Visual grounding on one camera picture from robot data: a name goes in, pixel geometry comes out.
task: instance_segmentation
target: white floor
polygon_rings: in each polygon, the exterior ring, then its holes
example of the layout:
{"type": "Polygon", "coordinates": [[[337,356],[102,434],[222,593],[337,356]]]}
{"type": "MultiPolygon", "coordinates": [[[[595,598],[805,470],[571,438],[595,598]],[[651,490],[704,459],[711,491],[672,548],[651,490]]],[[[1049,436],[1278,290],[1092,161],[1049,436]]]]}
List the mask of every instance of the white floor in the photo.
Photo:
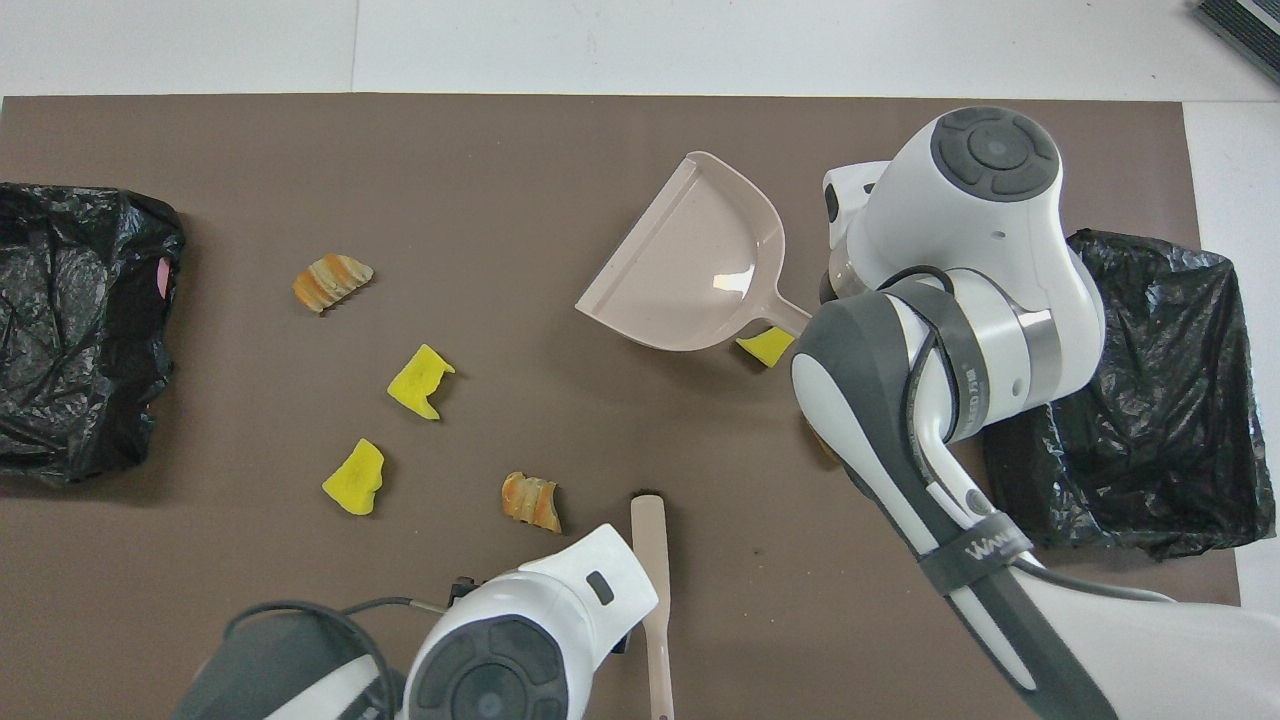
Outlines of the white floor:
{"type": "MultiPolygon", "coordinates": [[[[0,99],[349,91],[1184,101],[1204,247],[1251,318],[1280,301],[1280,86],[1183,0],[0,0],[0,99]]],[[[1251,336],[1275,429],[1280,334],[1251,336]]],[[[1280,614],[1280,541],[1238,560],[1280,614]]]]}

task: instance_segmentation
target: brown table surface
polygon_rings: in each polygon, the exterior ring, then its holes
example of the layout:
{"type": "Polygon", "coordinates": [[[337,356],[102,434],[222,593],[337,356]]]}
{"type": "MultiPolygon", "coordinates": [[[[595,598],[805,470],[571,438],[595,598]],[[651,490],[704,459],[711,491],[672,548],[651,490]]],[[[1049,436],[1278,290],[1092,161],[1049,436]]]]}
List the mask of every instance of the brown table surface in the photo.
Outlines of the brown table surface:
{"type": "MultiPolygon", "coordinates": [[[[55,492],[4,483],[0,716],[161,717],[265,600],[442,601],[667,498],[684,717],[1030,717],[879,511],[819,454],[783,369],[732,345],[663,354],[573,310],[690,150],[773,200],[781,288],[814,310],[823,173],[888,159],[964,100],[8,97],[0,178],[113,186],[189,236],[151,457],[55,492]],[[321,318],[289,284],[325,252],[375,281],[321,318]],[[428,423],[387,383],[422,342],[457,369],[428,423]],[[356,441],[387,455],[371,516],[320,482],[356,441]],[[561,483],[566,536],[499,510],[512,470],[561,483]]],[[[1066,167],[1064,225],[1197,245],[1176,104],[1004,102],[1066,167]]],[[[1238,602],[1230,552],[1152,564],[1052,552],[1070,573],[1238,602]]],[[[407,669],[430,626],[362,621],[407,669]]],[[[643,717],[643,642],[589,716],[643,717]]]]}

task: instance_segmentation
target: black garbage bag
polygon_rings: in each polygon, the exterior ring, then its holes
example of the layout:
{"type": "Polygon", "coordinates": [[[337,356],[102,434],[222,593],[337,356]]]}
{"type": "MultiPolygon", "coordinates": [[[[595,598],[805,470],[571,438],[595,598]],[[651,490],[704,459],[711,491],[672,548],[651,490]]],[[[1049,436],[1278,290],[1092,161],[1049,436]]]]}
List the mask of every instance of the black garbage bag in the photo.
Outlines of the black garbage bag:
{"type": "Polygon", "coordinates": [[[1156,559],[1268,537],[1275,501],[1231,261],[1083,229],[1107,337],[1079,392],[984,432],[992,495],[1042,546],[1156,559]]]}
{"type": "Polygon", "coordinates": [[[159,200],[0,183],[0,477],[61,486],[146,457],[183,245],[159,200]]]}

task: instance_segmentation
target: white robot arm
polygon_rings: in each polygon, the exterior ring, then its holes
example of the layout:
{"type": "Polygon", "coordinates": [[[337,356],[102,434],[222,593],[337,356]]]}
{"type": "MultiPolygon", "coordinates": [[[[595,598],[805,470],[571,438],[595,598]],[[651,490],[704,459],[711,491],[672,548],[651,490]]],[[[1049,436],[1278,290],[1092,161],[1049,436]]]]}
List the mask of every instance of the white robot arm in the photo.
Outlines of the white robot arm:
{"type": "Polygon", "coordinates": [[[1048,133],[1001,108],[828,173],[838,299],[795,345],[796,398],[1041,716],[1277,716],[1280,620],[1046,570],[946,447],[1096,369],[1101,301],[1064,242],[1061,182],[1048,133]]]}
{"type": "Polygon", "coordinates": [[[170,717],[577,720],[595,670],[657,603],[640,561],[608,524],[447,611],[403,597],[342,611],[268,602],[230,621],[170,717]],[[407,682],[351,619],[381,605],[443,612],[407,682]]]}

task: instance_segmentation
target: beige dustpan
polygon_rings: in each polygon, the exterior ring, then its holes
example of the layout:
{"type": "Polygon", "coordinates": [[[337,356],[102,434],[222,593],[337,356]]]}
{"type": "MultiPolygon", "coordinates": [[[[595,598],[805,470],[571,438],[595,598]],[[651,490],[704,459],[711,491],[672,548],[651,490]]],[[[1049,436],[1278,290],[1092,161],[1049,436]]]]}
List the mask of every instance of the beige dustpan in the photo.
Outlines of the beige dustpan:
{"type": "Polygon", "coordinates": [[[778,295],[782,220],[709,152],[690,152],[576,307],[659,350],[701,350],[765,319],[792,337],[809,314],[778,295]]]}

